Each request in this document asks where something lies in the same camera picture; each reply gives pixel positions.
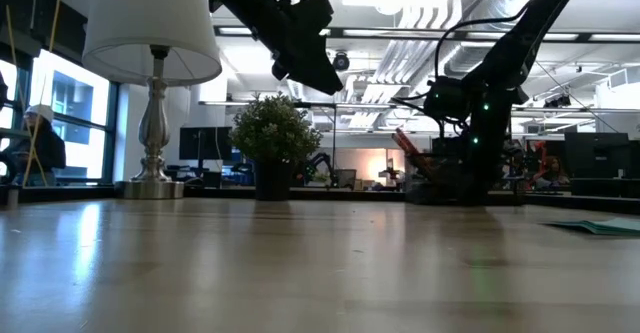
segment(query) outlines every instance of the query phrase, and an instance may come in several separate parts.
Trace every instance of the silver lamp base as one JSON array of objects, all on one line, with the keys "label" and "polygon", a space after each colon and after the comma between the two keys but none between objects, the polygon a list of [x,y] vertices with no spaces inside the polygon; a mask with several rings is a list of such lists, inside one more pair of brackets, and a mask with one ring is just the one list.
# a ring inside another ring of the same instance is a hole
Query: silver lamp base
[{"label": "silver lamp base", "polygon": [[179,199],[184,197],[182,182],[116,182],[116,196],[123,199]]}]

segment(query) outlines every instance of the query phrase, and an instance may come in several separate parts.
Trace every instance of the table lamp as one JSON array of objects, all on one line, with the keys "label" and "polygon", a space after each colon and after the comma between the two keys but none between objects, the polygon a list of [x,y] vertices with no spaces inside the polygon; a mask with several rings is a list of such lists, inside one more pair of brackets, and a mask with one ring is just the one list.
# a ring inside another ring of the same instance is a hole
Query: table lamp
[{"label": "table lamp", "polygon": [[85,68],[116,82],[149,86],[138,140],[142,170],[116,189],[124,198],[179,198],[164,174],[169,143],[165,89],[210,81],[222,72],[207,0],[91,0]]}]

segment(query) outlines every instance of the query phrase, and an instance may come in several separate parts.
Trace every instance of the dark jacket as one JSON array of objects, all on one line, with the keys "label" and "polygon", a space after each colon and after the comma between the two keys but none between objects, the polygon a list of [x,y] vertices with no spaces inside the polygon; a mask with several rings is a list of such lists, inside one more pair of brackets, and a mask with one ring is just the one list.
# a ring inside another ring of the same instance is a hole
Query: dark jacket
[{"label": "dark jacket", "polygon": [[[31,148],[31,141],[28,138],[21,139],[15,144],[11,144],[4,153],[7,156],[12,157],[15,152],[29,153]],[[64,169],[67,166],[67,154],[65,152],[64,141],[58,137],[58,135],[52,130],[38,131],[38,138],[36,139],[36,153],[42,164],[42,169],[45,172],[51,172],[53,168]],[[16,166],[19,172],[24,172],[27,169],[26,160],[15,160]],[[36,162],[31,163],[31,171],[39,171]]]}]

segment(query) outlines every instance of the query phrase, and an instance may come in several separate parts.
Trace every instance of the lamp stand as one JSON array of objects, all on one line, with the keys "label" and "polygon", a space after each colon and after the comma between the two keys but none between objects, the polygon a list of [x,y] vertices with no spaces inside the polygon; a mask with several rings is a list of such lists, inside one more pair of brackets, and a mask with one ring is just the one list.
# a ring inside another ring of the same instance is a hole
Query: lamp stand
[{"label": "lamp stand", "polygon": [[162,158],[162,148],[170,139],[169,123],[164,111],[167,84],[162,80],[164,59],[169,49],[166,46],[151,46],[154,61],[153,77],[148,80],[149,102],[138,127],[138,140],[144,146],[145,156],[140,159],[140,173],[129,181],[116,183],[118,196],[125,199],[176,199],[184,194],[184,184],[172,182],[164,174]]}]

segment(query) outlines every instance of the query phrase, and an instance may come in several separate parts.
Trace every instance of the security camera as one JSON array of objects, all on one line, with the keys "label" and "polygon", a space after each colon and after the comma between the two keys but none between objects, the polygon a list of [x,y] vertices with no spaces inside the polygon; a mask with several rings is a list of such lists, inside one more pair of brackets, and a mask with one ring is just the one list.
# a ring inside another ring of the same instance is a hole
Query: security camera
[{"label": "security camera", "polygon": [[346,52],[336,53],[336,57],[333,59],[333,68],[335,68],[336,71],[346,71],[349,69],[349,64],[349,57],[347,57]]}]

